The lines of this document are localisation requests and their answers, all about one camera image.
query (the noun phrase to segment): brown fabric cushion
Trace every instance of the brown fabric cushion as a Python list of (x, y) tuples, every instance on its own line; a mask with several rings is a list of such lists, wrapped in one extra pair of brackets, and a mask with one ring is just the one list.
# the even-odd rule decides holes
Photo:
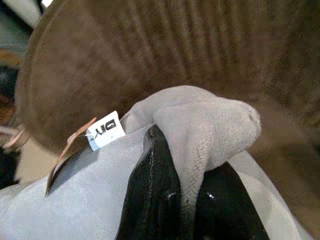
[[(251, 153), (320, 238), (320, 157), (301, 129), (320, 124), (319, 26), (311, 0), (55, 0), (30, 39), (17, 111), (39, 143), (60, 153), (92, 117), (121, 117), (164, 88), (194, 85), (250, 102), (267, 126)], [(77, 143), (74, 152), (87, 144)], [(306, 154), (284, 157), (297, 145)]]

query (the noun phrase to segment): light gray fleece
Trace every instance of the light gray fleece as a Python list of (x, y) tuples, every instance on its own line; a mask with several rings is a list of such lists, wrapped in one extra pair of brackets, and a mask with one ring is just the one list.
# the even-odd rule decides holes
[[(153, 124), (168, 141), (181, 181), (184, 226), (188, 226), (187, 218), (193, 222), (204, 172), (232, 157), (231, 165), (245, 180), (253, 204), (266, 205), (257, 212), (271, 239), (301, 239), (283, 200), (279, 203), (284, 206), (281, 216), (271, 202), (279, 195), (277, 190), (247, 153), (239, 153), (260, 133), (259, 116), (249, 105), (197, 87), (180, 86), (138, 102), (121, 123), (126, 136), (74, 156), (62, 168), (48, 197), (48, 177), (1, 190), (0, 239), (113, 240), (129, 176), (143, 152), (144, 135)], [(257, 180), (261, 176), (265, 182)]]

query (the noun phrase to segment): hang tag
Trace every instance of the hang tag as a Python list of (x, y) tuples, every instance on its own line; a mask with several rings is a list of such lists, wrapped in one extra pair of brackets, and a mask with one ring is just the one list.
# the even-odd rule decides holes
[(113, 111), (104, 118), (96, 121), (86, 131), (90, 147), (93, 151), (125, 136), (117, 111)]

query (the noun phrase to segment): brown tag string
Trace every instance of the brown tag string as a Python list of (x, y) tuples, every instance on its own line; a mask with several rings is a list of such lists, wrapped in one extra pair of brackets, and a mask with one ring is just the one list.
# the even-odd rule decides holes
[(82, 133), (84, 133), (96, 120), (97, 120), (97, 118), (94, 117), (91, 121), (89, 121), (88, 123), (86, 123), (85, 125), (80, 127), (74, 134), (72, 134), (67, 139), (66, 145), (65, 145), (62, 153), (60, 154), (59, 158), (55, 162), (54, 167), (52, 168), (52, 170), (49, 173), (48, 180), (46, 182), (46, 189), (45, 189), (45, 196), (46, 197), (48, 196), (49, 190), (52, 186), (53, 175), (54, 175), (54, 172), (55, 172), (57, 165), (61, 162), (61, 160), (63, 160), (64, 156), (66, 155), (67, 151), (69, 150), (72, 143), (76, 140), (76, 138), (79, 137)]

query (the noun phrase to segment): white tag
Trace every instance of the white tag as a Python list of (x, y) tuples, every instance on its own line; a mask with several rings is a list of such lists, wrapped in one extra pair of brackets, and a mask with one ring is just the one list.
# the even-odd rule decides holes
[(86, 137), (93, 151), (125, 135), (117, 111), (96, 121), (86, 130)]

